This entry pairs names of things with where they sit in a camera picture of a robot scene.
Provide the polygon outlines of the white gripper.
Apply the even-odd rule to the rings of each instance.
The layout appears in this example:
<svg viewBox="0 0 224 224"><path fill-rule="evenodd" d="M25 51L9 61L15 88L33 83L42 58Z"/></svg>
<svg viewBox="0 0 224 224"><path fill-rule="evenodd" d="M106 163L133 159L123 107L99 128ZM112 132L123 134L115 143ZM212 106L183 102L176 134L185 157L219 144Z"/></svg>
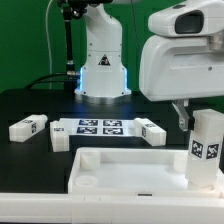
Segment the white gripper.
<svg viewBox="0 0 224 224"><path fill-rule="evenodd" d="M154 35L143 47L139 88L150 101L174 100L179 128L193 130L188 99L224 95L224 52L211 51L206 37Z"/></svg>

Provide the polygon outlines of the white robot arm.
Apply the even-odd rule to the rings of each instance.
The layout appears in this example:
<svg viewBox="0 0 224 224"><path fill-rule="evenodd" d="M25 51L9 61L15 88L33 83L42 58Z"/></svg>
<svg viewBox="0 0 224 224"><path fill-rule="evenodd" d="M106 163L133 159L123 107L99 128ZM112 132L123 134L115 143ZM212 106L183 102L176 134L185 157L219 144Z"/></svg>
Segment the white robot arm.
<svg viewBox="0 0 224 224"><path fill-rule="evenodd" d="M122 28L100 1L88 6L85 20L87 60L75 93L112 103L130 94ZM184 0L152 14L148 28L153 35L142 49L139 89L151 101L171 100L187 131L194 125L186 112L190 99L224 95L224 0Z"/></svg>

